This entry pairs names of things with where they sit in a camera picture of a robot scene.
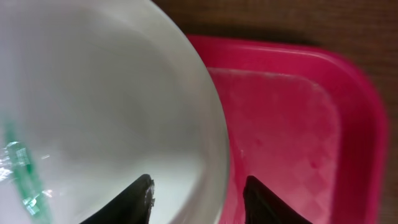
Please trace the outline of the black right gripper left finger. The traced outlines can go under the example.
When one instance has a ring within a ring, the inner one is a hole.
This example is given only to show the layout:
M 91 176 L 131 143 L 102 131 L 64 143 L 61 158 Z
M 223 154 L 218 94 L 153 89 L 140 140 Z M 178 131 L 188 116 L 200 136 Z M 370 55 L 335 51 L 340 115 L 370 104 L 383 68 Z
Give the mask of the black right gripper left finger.
M 81 224 L 148 224 L 153 194 L 154 180 L 149 174 L 143 174 Z

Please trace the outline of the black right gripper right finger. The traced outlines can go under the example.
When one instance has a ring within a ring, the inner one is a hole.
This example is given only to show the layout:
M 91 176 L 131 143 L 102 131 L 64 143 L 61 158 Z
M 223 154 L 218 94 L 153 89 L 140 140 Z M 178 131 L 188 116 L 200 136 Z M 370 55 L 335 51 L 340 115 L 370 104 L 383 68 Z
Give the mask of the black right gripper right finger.
M 312 224 L 253 175 L 243 190 L 245 224 Z

